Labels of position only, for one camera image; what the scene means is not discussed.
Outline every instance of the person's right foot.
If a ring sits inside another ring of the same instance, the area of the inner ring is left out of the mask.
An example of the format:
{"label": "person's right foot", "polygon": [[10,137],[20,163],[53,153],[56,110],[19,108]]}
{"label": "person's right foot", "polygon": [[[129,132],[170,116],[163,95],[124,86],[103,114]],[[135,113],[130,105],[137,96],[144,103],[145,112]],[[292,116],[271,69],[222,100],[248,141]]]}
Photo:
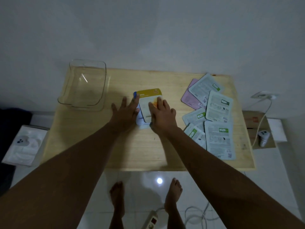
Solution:
{"label": "person's right foot", "polygon": [[118,212],[123,218],[125,214],[125,206],[124,206],[124,185],[123,182],[116,182],[113,187],[111,188],[110,196],[111,196],[111,201],[114,206],[114,211]]}
{"label": "person's right foot", "polygon": [[173,207],[176,207],[183,189],[181,188],[179,180],[173,178],[168,193],[166,195],[164,209],[169,212]]}

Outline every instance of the clear plastic container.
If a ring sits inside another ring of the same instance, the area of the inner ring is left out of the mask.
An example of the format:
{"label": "clear plastic container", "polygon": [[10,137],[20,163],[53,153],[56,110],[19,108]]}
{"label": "clear plastic container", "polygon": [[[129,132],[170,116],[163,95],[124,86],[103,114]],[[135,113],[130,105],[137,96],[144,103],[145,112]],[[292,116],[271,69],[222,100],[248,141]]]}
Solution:
{"label": "clear plastic container", "polygon": [[102,110],[108,86],[106,64],[74,59],[69,69],[58,102],[75,110]]}

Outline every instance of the dark object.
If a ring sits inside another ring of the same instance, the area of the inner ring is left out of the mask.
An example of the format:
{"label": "dark object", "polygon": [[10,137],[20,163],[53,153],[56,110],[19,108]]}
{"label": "dark object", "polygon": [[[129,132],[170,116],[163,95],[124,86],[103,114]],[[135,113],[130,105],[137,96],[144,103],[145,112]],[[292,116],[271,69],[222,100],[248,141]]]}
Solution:
{"label": "dark object", "polygon": [[[21,109],[0,109],[0,162],[12,144],[22,125],[29,125],[32,113]],[[0,196],[11,186],[15,172],[14,165],[0,163]]]}

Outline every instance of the wood grain surface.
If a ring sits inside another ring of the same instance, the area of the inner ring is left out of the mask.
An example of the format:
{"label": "wood grain surface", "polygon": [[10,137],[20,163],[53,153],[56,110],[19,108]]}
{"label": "wood grain surface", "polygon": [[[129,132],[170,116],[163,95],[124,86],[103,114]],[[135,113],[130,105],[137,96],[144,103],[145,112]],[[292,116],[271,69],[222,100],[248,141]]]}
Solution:
{"label": "wood grain surface", "polygon": [[[186,126],[182,116],[193,109],[182,103],[181,97],[192,79],[200,79],[203,74],[107,69],[107,76],[109,85],[102,111],[75,111],[58,105],[44,149],[43,162],[105,125],[112,115],[111,103],[120,106],[123,96],[127,96],[130,101],[133,92],[139,90],[160,88],[163,98],[177,111],[178,126],[184,129]],[[216,75],[214,78],[225,87],[223,94],[234,100],[232,117],[236,160],[225,162],[240,171],[253,170],[255,163],[252,148],[233,80],[227,75]],[[160,139],[151,129],[137,127],[121,135],[107,168],[124,171],[185,170],[179,156],[167,140]]]}

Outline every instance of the hand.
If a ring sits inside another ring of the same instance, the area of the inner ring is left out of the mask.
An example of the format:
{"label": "hand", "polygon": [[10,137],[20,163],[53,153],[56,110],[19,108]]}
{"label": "hand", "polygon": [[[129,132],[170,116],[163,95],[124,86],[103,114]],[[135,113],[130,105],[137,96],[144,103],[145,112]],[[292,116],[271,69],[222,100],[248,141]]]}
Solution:
{"label": "hand", "polygon": [[148,103],[149,110],[152,116],[151,128],[159,135],[167,136],[170,130],[177,128],[176,110],[170,109],[166,100],[157,98],[158,108],[151,102]]}
{"label": "hand", "polygon": [[132,99],[130,104],[126,106],[127,98],[123,97],[121,107],[117,110],[114,103],[111,104],[112,117],[110,123],[112,123],[118,132],[127,131],[135,124],[135,120],[140,111],[137,108],[140,96]]}

